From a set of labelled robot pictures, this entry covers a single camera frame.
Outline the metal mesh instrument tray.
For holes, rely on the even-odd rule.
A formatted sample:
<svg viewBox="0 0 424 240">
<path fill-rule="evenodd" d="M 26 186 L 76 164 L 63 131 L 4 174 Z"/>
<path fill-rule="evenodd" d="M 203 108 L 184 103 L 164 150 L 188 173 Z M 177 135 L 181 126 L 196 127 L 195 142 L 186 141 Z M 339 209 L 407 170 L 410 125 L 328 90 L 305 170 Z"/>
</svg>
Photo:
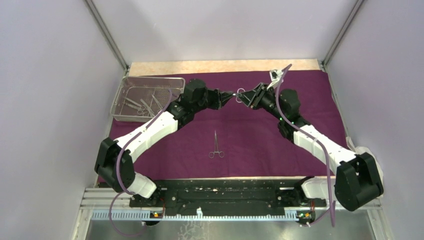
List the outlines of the metal mesh instrument tray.
<svg viewBox="0 0 424 240">
<path fill-rule="evenodd" d="M 137 115 L 136 111 L 124 104 L 124 98 L 129 98 L 138 104 L 140 99 L 151 105 L 151 96 L 169 100 L 172 92 L 172 100 L 175 100 L 184 92 L 185 79 L 182 77 L 158 77 L 158 76 L 126 76 L 119 85 L 115 98 L 111 105 L 110 113 L 116 121 L 121 122 L 148 122 L 153 117 Z"/>
</svg>

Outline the surgical clamp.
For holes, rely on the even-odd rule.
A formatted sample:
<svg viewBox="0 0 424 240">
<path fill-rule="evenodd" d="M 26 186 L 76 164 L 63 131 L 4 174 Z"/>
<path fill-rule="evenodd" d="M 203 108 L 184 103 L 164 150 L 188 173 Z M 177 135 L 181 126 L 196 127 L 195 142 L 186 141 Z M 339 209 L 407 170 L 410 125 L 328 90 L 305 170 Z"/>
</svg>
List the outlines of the surgical clamp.
<svg viewBox="0 0 424 240">
<path fill-rule="evenodd" d="M 218 136 L 216 131 L 214 131 L 214 149 L 208 154 L 210 159 L 213 159 L 215 156 L 218 156 L 219 158 L 223 158 L 225 156 L 225 153 L 219 150 Z"/>
</svg>

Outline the maroon wrap cloth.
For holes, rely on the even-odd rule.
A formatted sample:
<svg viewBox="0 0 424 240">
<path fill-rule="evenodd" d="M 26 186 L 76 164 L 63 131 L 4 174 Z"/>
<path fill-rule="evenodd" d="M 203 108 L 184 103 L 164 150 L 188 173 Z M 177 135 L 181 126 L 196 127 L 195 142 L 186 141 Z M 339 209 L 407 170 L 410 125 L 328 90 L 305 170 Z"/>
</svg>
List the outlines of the maroon wrap cloth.
<svg viewBox="0 0 424 240">
<path fill-rule="evenodd" d="M 300 114 L 320 133 L 345 147 L 346 136 L 328 75 L 321 70 L 290 70 L 283 89 L 294 89 Z M 209 158 L 214 132 L 224 157 Z M 145 151 L 136 172 L 153 180 L 219 177 L 324 176 L 325 165 L 283 138 L 278 120 L 231 99 L 219 110 L 205 109 L 189 124 Z"/>
</svg>

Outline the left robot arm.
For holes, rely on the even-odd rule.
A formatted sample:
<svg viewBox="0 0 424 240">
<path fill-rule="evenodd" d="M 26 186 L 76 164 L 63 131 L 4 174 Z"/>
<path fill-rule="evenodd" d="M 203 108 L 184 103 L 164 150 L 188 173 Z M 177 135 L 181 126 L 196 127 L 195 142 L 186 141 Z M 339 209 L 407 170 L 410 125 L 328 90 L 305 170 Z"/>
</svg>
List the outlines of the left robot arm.
<svg viewBox="0 0 424 240">
<path fill-rule="evenodd" d="M 100 143 L 94 171 L 115 192 L 139 195 L 147 206 L 156 206 L 161 194 L 153 180 L 135 171 L 135 161 L 162 138 L 190 123 L 196 113 L 219 110 L 235 96 L 232 91 L 208 88 L 201 79 L 191 79 L 182 93 L 169 96 L 153 119 L 116 139 L 105 138 Z"/>
</svg>

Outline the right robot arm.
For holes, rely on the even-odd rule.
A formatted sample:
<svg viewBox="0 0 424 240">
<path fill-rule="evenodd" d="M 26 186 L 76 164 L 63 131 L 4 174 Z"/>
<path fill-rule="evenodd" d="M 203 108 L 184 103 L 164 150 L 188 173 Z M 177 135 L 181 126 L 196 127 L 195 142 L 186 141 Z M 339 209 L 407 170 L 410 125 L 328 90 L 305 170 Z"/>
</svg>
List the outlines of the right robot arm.
<svg viewBox="0 0 424 240">
<path fill-rule="evenodd" d="M 264 109 L 279 119 L 280 134 L 325 164 L 328 174 L 335 175 L 334 179 L 329 176 L 323 185 L 312 178 L 302 182 L 293 192 L 297 205 L 328 199 L 353 212 L 384 194 L 382 173 L 375 158 L 368 152 L 356 153 L 320 133 L 301 116 L 296 90 L 275 93 L 267 84 L 260 83 L 252 90 L 236 93 L 236 97 L 248 108 Z"/>
</svg>

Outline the surgical forceps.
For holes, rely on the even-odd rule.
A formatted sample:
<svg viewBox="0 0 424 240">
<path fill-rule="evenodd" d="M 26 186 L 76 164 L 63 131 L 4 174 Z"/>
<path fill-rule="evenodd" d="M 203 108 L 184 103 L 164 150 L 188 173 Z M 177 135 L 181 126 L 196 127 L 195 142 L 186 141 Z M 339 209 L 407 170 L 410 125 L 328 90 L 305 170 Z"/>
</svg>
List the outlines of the surgical forceps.
<svg viewBox="0 0 424 240">
<path fill-rule="evenodd" d="M 246 90 L 244 88 L 238 88 L 237 91 L 233 94 L 235 97 L 235 101 L 239 104 L 243 103 L 243 101 L 240 99 L 240 95 L 244 93 Z"/>
</svg>

